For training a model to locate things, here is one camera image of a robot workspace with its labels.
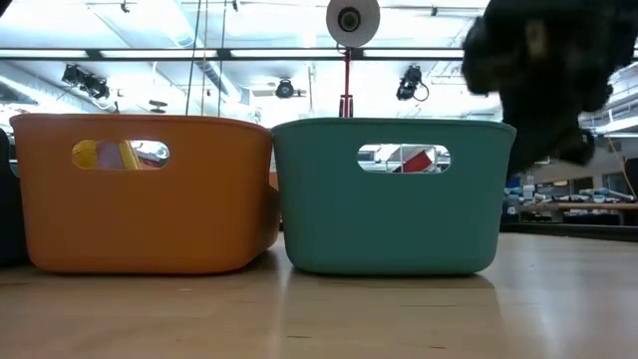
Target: storage container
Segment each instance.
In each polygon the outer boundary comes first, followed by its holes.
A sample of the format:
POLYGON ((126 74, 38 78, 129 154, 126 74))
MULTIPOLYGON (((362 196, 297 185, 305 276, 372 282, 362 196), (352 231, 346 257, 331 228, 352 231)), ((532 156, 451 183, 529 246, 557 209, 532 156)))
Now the storage container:
POLYGON ((9 165, 9 146, 0 129, 0 266, 28 261, 20 180, 9 165))
POLYGON ((515 129, 454 120, 312 119, 274 128, 286 251, 331 274, 469 274, 493 261, 515 129), (364 145, 445 146, 439 174, 369 173, 364 145))
POLYGON ((184 116, 12 119, 32 261, 55 272, 213 273, 240 268, 277 234, 267 130, 184 116), (80 168, 74 145, 157 141, 155 170, 80 168))

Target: teal plastic bin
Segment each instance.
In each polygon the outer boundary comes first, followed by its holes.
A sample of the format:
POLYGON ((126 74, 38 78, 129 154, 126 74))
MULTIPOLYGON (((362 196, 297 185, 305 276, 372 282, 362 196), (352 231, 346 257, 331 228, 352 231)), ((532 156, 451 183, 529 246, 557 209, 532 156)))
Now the teal plastic bin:
POLYGON ((461 120, 311 119, 272 129, 286 251, 299 269, 459 275, 494 259, 515 129, 461 120), (371 144, 445 146, 440 174, 365 172, 371 144))

